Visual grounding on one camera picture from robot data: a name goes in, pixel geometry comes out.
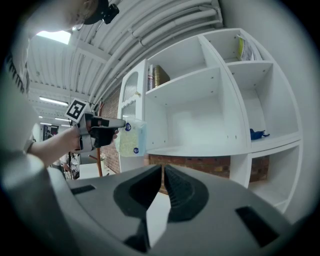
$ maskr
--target black slot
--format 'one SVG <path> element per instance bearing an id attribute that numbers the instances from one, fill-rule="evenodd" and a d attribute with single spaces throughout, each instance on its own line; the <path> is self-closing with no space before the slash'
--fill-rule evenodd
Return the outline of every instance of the black slot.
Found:
<path id="1" fill-rule="evenodd" d="M 88 192 L 88 191 L 91 191 L 91 190 L 95 190 L 95 189 L 96 188 L 94 186 L 87 185 L 87 186 L 81 186 L 81 187 L 72 188 L 71 192 L 72 192 L 72 194 L 77 195 L 77 194 L 85 193 L 85 192 Z"/>
<path id="2" fill-rule="evenodd" d="M 238 208 L 235 211 L 260 247 L 266 246 L 279 236 L 251 207 L 246 206 Z"/>

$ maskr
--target wooden pole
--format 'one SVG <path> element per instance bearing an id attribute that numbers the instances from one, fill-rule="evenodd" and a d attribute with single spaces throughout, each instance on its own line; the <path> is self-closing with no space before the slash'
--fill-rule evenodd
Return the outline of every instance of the wooden pole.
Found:
<path id="1" fill-rule="evenodd" d="M 98 111 L 98 117 L 101 117 L 101 112 L 104 107 L 104 103 L 100 101 L 99 111 Z M 97 165 L 98 165 L 98 171 L 99 171 L 99 177 L 102 177 L 102 168 L 101 168 L 101 158 L 100 158 L 100 148 L 96 149 L 96 156 L 97 156 Z"/>

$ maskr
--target cabinet door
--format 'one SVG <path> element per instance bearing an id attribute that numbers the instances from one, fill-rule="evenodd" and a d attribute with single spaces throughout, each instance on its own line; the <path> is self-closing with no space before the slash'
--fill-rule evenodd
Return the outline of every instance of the cabinet door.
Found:
<path id="1" fill-rule="evenodd" d="M 134 67 L 122 80 L 118 118 L 145 120 L 145 89 L 148 79 L 147 60 Z"/>

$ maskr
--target ceiling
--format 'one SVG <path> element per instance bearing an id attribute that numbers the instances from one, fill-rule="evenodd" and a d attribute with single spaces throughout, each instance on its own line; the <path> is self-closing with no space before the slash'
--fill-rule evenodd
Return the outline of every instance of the ceiling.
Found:
<path id="1" fill-rule="evenodd" d="M 208 0 L 111 0 L 109 2 L 116 3 L 120 10 L 120 14 L 111 24 L 98 22 L 84 25 L 80 31 L 72 33 L 68 45 L 40 36 L 35 36 L 30 41 L 27 65 L 31 82 L 28 98 L 37 114 L 43 117 L 41 122 L 66 124 L 54 118 L 62 118 L 67 107 L 41 101 L 40 96 L 68 103 L 73 98 L 79 98 L 98 104 L 121 84 L 122 77 L 141 60 L 182 39 L 222 27 L 222 23 L 207 24 L 218 20 L 218 15 L 193 19 L 159 34 L 155 40 L 135 52 L 127 61 L 119 63 L 134 46 L 140 44 L 141 40 L 152 32 L 177 18 L 200 13 L 218 7 L 219 4 L 218 0 L 213 0 L 211 4 Z M 172 12 L 176 6 L 189 3 L 191 4 L 186 8 Z M 132 31 L 158 15 L 165 18 L 158 19 L 148 26 L 140 34 L 141 37 L 133 38 Z M 162 40 L 161 45 L 155 49 L 151 48 Z M 117 53 L 119 46 L 122 47 L 121 52 L 115 58 L 113 54 Z M 105 77 L 115 67 L 119 71 L 106 82 Z"/>

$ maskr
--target blue label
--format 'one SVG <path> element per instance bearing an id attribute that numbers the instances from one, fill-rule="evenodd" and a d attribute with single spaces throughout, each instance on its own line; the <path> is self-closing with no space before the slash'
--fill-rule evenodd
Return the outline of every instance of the blue label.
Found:
<path id="1" fill-rule="evenodd" d="M 127 132 L 129 132 L 130 130 L 131 130 L 131 125 L 130 125 L 130 123 L 126 123 L 126 125 L 125 125 L 125 130 L 127 131 Z"/>

